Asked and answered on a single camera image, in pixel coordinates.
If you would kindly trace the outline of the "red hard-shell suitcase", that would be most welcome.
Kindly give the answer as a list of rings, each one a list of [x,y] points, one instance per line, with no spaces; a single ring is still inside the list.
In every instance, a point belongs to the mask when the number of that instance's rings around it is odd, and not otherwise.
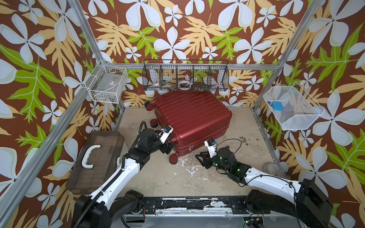
[[[176,90],[146,101],[147,111],[154,111],[152,127],[171,126],[170,142],[175,154],[170,164],[178,158],[204,146],[205,141],[223,136],[229,128],[232,112],[211,92]]]

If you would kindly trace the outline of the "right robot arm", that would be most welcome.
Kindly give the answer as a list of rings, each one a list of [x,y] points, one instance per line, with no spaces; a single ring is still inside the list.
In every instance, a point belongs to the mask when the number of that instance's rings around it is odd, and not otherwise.
[[[214,142],[207,141],[206,147],[207,152],[195,156],[204,168],[214,167],[241,187],[255,187],[245,200],[249,211],[291,215],[310,228],[329,226],[333,204],[313,181],[287,180],[264,173],[237,161],[228,146],[217,149]]]

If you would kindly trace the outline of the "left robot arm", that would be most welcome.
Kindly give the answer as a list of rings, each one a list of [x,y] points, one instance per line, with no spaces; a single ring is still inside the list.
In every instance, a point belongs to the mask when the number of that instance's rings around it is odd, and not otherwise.
[[[75,203],[71,226],[73,228],[110,228],[125,214],[142,209],[143,195],[130,190],[124,197],[118,195],[126,184],[150,160],[151,154],[161,151],[169,154],[174,147],[171,133],[174,129],[167,125],[161,130],[145,128],[139,130],[128,152],[116,171],[99,188],[88,196],[81,196]]]

